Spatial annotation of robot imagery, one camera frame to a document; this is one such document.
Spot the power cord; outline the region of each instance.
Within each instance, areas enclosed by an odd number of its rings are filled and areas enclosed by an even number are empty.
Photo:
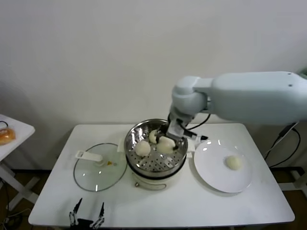
[[[9,126],[9,124],[8,124],[8,123],[6,123],[5,121],[0,121],[0,123],[4,123],[4,124],[6,125],[6,127],[8,127],[8,126]]]
[[[292,123],[288,126],[286,126],[279,134],[277,139],[274,141],[272,147],[266,151],[265,153],[265,160],[268,158],[270,152],[273,150],[273,148],[275,148],[284,138],[285,136],[287,136],[287,134],[297,125],[298,123]]]
[[[185,127],[183,127],[182,123],[179,123],[179,125],[180,125],[180,127],[185,131],[185,135],[190,136],[190,137],[192,137],[192,136],[197,136],[196,133],[194,133],[194,132],[192,132],[192,131],[186,129]],[[207,139],[208,139],[208,137],[206,137],[206,136],[204,136],[204,135],[201,135],[201,140],[207,140]]]
[[[7,200],[7,209],[6,209],[6,215],[5,215],[5,219],[4,221],[6,220],[6,218],[8,217],[9,215],[9,205],[10,205],[10,197],[9,197],[9,192],[8,192],[8,186],[6,184],[6,182],[1,179],[2,183],[3,183],[3,186],[4,186],[4,189],[5,189],[5,193],[6,193],[6,200]],[[2,229],[5,229],[7,230],[7,228],[5,227],[5,223],[4,221],[2,222]]]
[[[23,217],[28,217],[28,216],[22,215],[22,213],[24,213],[27,210],[31,211],[31,209],[26,208],[23,211],[9,215],[10,197],[9,197],[8,187],[7,187],[6,182],[3,179],[1,179],[1,181],[3,183],[5,192],[6,192],[7,210],[6,210],[6,217],[3,220],[3,222],[1,222],[0,224],[2,224],[2,230],[16,230],[20,227]]]
[[[300,145],[300,143],[301,143],[301,135],[299,134],[299,132],[298,132],[295,128],[292,128],[292,130],[293,130],[293,131],[297,134],[297,136],[298,136],[298,143],[297,143],[297,145],[296,145],[295,150],[294,150],[293,153],[291,153],[291,155],[290,155],[289,157],[287,157],[285,160],[283,160],[283,161],[281,161],[281,162],[279,162],[279,163],[277,163],[277,164],[275,164],[275,165],[272,165],[272,166],[270,166],[269,168],[275,167],[275,166],[280,165],[280,164],[284,163],[285,161],[289,160],[289,159],[296,153],[296,151],[298,150],[298,147],[299,147],[299,145]]]
[[[201,122],[200,124],[198,124],[198,125],[196,125],[196,126],[194,126],[192,128],[188,128],[187,130],[192,130],[192,129],[195,129],[195,128],[199,127],[199,126],[202,126],[203,124],[205,124],[209,120],[210,116],[211,116],[211,114],[208,114],[207,118],[203,122]]]

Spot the glass lid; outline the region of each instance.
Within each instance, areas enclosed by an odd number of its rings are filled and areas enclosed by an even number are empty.
[[[76,184],[90,192],[99,192],[115,185],[125,173],[127,161],[125,153],[117,152],[113,143],[95,145],[87,152],[102,156],[100,162],[78,159],[73,177]]]

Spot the orange object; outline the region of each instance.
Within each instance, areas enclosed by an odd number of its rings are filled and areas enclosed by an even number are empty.
[[[11,128],[0,129],[0,145],[5,145],[15,140],[15,131]]]

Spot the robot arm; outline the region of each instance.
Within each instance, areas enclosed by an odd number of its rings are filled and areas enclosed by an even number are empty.
[[[166,133],[172,139],[185,136],[184,127],[198,113],[240,123],[283,125],[307,119],[307,80],[290,72],[190,76],[176,84],[172,100]]]

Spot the steamed bun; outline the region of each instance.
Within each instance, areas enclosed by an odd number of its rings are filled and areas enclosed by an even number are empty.
[[[150,132],[149,141],[153,144],[156,144],[157,143],[156,138],[157,138],[157,130],[155,129],[155,130]]]
[[[238,156],[229,156],[226,158],[226,166],[231,170],[239,170],[242,168],[242,160]]]
[[[140,157],[145,157],[150,153],[150,145],[147,141],[142,140],[135,145],[135,153]]]
[[[173,147],[167,142],[159,142],[157,144],[157,151],[162,154],[173,153]]]
[[[172,148],[176,146],[174,140],[172,140],[171,138],[160,137],[159,143],[160,143],[160,142],[165,143],[165,144],[171,146]]]

